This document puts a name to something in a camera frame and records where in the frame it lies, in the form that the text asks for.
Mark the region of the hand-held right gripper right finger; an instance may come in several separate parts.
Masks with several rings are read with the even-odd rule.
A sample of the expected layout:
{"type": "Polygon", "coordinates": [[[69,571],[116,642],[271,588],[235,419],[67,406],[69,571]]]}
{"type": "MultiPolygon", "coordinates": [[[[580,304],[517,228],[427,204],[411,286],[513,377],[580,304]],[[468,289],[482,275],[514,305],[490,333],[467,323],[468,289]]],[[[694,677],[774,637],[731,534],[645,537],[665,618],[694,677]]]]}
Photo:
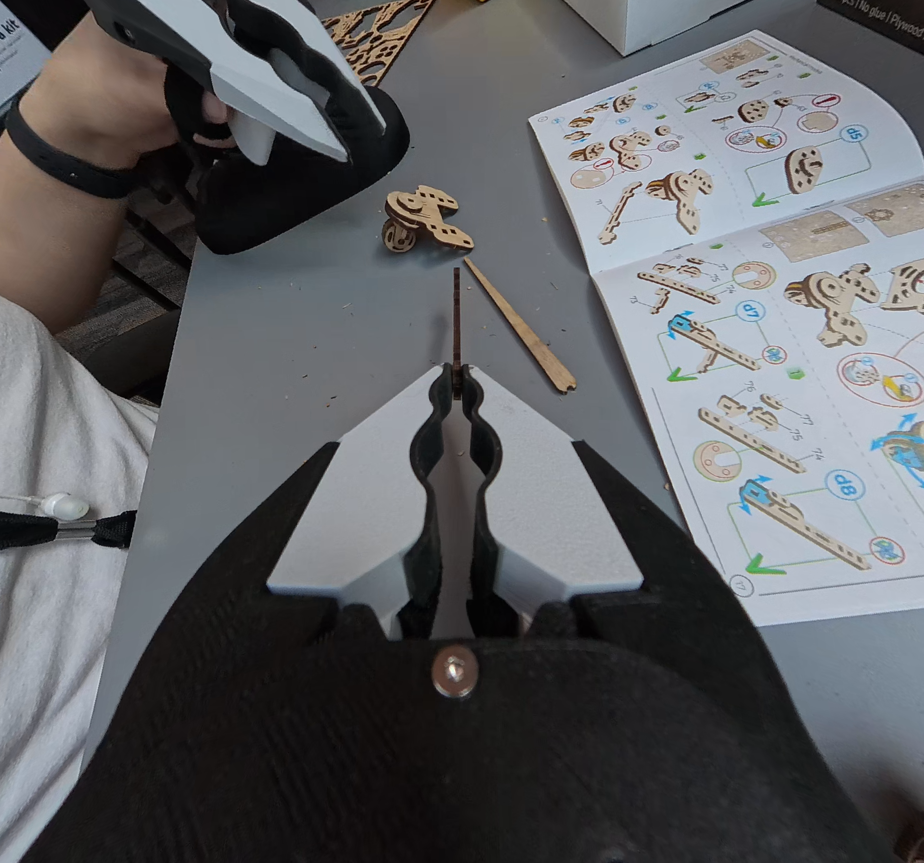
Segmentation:
{"type": "Polygon", "coordinates": [[[484,474],[467,603],[475,635],[514,636],[544,603],[637,590],[641,570],[571,437],[475,367],[463,368],[461,396],[484,474]]]}

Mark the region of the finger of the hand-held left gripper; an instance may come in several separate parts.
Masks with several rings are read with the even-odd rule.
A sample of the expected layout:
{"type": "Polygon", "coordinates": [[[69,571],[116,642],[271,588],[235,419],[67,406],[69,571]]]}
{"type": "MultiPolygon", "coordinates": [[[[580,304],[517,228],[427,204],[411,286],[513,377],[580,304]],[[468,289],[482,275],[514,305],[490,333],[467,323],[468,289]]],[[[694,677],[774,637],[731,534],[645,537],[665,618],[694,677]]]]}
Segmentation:
{"type": "Polygon", "coordinates": [[[241,48],[203,0],[137,1],[209,62],[214,95],[235,111],[229,127],[251,162],[268,162],[277,132],[347,161],[346,149],[311,98],[289,86],[269,62],[241,48]]]}
{"type": "Polygon", "coordinates": [[[386,123],[369,93],[347,64],[314,12],[300,0],[228,0],[238,30],[268,43],[269,81],[281,90],[257,95],[257,119],[290,138],[329,138],[318,110],[320,89],[328,97],[328,118],[336,107],[370,138],[381,138],[386,123]]]}

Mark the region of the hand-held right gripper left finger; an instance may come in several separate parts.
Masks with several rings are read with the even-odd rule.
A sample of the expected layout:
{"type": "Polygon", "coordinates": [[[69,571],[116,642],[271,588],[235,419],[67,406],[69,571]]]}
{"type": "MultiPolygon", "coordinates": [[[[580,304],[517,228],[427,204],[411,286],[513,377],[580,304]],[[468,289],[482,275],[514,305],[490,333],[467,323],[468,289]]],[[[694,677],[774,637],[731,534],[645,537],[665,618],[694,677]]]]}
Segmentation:
{"type": "Polygon", "coordinates": [[[346,433],[268,578],[275,593],[363,603],[388,638],[430,638],[442,584],[429,476],[452,367],[433,367],[346,433]]]}

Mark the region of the laser-cut wooden parts sheet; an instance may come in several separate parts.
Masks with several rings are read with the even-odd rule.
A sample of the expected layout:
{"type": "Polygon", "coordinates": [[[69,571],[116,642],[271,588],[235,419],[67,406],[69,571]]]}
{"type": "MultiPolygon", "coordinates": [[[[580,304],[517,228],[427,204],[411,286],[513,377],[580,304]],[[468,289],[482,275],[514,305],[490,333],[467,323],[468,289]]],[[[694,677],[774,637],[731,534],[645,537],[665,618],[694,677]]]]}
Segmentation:
{"type": "Polygon", "coordinates": [[[395,0],[321,22],[357,77],[379,85],[436,0],[395,0]]]}

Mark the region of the person's left forearm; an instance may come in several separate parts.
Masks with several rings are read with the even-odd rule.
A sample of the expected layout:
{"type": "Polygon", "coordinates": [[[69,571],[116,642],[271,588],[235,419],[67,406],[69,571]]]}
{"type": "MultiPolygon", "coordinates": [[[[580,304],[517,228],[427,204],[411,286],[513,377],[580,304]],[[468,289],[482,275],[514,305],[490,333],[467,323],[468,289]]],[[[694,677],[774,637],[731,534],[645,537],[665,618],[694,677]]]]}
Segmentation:
{"type": "Polygon", "coordinates": [[[49,177],[1,139],[1,294],[52,334],[96,302],[124,227],[125,200],[49,177]]]}

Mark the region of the assembled wooden model part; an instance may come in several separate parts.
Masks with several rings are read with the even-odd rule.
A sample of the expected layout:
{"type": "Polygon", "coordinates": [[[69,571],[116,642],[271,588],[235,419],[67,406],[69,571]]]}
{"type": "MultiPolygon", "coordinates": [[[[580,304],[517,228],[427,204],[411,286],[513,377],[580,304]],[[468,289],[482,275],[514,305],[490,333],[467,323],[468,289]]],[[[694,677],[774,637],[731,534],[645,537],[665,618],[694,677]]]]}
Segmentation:
{"type": "Polygon", "coordinates": [[[419,186],[414,192],[391,191],[385,202],[388,219],[382,231],[384,244],[393,253],[405,253],[422,231],[442,245],[471,250],[473,240],[444,219],[444,213],[451,215],[458,208],[452,196],[433,187],[419,186]]]}

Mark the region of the person's left hand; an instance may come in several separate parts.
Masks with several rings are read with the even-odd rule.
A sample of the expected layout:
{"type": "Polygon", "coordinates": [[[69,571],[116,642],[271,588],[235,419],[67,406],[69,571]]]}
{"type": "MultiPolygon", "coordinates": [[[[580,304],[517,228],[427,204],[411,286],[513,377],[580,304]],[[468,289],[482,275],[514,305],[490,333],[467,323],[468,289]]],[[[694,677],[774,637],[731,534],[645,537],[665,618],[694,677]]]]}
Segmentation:
{"type": "Polygon", "coordinates": [[[111,38],[87,13],[54,49],[19,103],[58,150],[100,167],[133,168],[179,141],[167,109],[166,65],[111,38]]]}

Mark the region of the white printed card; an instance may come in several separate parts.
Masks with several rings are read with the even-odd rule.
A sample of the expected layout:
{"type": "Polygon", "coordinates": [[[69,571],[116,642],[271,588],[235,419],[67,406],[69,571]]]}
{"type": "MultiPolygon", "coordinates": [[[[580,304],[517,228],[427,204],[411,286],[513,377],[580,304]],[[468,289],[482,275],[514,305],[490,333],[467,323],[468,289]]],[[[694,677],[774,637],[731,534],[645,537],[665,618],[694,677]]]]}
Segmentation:
{"type": "Polygon", "coordinates": [[[12,100],[29,86],[51,57],[29,28],[1,3],[1,115],[12,100]]]}

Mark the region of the pointed wooden stick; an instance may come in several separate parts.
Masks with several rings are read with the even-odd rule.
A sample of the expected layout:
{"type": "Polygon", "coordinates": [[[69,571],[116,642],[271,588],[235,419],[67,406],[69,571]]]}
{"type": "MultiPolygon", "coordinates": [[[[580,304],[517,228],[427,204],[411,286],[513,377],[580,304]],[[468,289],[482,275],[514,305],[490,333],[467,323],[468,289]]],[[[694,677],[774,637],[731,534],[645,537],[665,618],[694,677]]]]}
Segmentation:
{"type": "Polygon", "coordinates": [[[575,376],[551,352],[549,347],[539,338],[523,318],[513,309],[512,305],[498,291],[491,282],[480,272],[467,257],[464,263],[471,271],[481,287],[494,302],[507,323],[513,328],[527,351],[537,361],[539,367],[545,372],[554,387],[561,393],[574,390],[577,387],[575,376]]]}

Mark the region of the black wristband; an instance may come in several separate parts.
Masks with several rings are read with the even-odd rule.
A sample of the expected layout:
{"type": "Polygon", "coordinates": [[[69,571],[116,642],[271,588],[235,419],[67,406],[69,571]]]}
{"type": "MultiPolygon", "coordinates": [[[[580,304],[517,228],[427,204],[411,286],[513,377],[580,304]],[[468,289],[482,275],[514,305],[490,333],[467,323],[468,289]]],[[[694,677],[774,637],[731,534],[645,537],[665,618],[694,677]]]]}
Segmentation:
{"type": "Polygon", "coordinates": [[[27,88],[10,101],[5,130],[17,150],[47,176],[86,194],[109,200],[129,196],[138,181],[131,169],[112,169],[88,163],[65,153],[32,130],[20,114],[20,101],[27,88]]]}

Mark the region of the white earphone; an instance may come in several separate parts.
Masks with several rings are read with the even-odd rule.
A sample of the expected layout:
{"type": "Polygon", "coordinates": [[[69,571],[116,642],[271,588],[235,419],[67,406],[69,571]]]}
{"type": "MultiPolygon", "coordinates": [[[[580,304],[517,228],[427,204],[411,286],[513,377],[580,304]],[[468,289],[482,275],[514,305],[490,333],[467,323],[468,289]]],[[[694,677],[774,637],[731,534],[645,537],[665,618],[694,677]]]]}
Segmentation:
{"type": "Polygon", "coordinates": [[[83,520],[90,510],[87,502],[66,492],[58,492],[45,497],[1,494],[1,499],[27,504],[36,514],[64,522],[83,520]]]}

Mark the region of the assembly instruction booklet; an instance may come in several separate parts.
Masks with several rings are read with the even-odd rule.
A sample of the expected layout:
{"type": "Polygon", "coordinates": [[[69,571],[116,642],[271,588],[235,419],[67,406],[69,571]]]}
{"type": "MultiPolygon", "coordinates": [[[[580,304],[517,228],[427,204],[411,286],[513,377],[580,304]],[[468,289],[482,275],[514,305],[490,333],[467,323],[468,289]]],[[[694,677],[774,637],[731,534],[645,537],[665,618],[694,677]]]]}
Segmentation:
{"type": "Polygon", "coordinates": [[[922,606],[922,153],[754,31],[529,119],[695,541],[758,626],[922,606]]]}

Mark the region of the person's white shirt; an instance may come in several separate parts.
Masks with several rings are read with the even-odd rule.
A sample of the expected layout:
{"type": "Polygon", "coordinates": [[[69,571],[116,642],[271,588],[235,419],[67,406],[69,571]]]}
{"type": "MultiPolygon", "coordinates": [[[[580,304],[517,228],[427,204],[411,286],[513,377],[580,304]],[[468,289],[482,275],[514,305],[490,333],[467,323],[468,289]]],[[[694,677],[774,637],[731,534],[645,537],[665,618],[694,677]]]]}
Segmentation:
{"type": "MultiPolygon", "coordinates": [[[[109,393],[1,303],[1,491],[137,507],[157,409],[109,393]]],[[[1,558],[1,854],[17,861],[74,786],[127,553],[89,542],[1,558]]]]}

